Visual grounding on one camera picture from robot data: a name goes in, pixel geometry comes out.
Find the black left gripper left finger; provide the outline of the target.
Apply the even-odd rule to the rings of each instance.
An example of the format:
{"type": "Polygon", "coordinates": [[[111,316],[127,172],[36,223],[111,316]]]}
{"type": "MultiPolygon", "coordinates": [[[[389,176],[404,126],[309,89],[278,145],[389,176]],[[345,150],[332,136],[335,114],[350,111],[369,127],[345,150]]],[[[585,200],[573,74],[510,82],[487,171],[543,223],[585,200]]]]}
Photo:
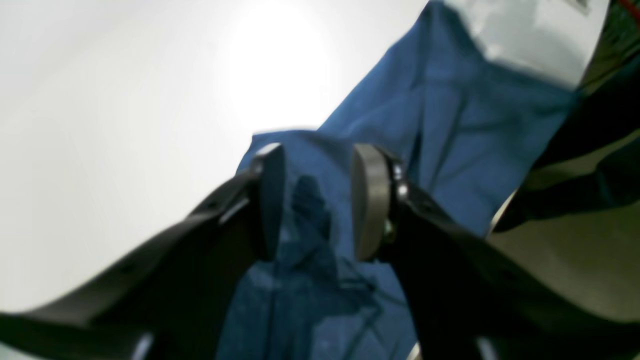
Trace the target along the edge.
{"type": "Polygon", "coordinates": [[[1,314],[1,348],[34,360],[212,360],[238,283],[278,252],[283,146],[249,166],[185,219],[73,291],[1,314]]]}

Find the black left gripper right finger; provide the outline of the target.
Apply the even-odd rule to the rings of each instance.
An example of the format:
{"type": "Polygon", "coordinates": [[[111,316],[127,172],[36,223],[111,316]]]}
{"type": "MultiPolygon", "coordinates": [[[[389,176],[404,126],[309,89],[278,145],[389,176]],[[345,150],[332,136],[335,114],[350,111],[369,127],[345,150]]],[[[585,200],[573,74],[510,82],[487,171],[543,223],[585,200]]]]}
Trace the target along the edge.
{"type": "Polygon", "coordinates": [[[423,360],[631,360],[638,323],[580,309],[478,239],[379,146],[353,148],[355,256],[389,264],[423,360]]]}

